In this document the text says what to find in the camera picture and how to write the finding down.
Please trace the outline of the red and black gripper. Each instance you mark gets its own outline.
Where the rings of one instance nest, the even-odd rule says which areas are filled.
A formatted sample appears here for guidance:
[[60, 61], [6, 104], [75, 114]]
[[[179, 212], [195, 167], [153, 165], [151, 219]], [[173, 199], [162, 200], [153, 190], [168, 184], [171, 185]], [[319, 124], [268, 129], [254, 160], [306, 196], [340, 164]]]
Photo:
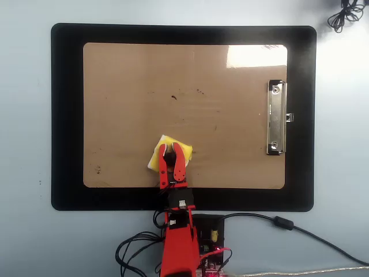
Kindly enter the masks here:
[[184, 182], [186, 178], [186, 160], [179, 143], [172, 143], [176, 155], [174, 165], [174, 179], [168, 183], [167, 163], [164, 159], [167, 150], [166, 144], [159, 147], [159, 174], [161, 192], [168, 194], [168, 207], [171, 210], [195, 209], [192, 188]]

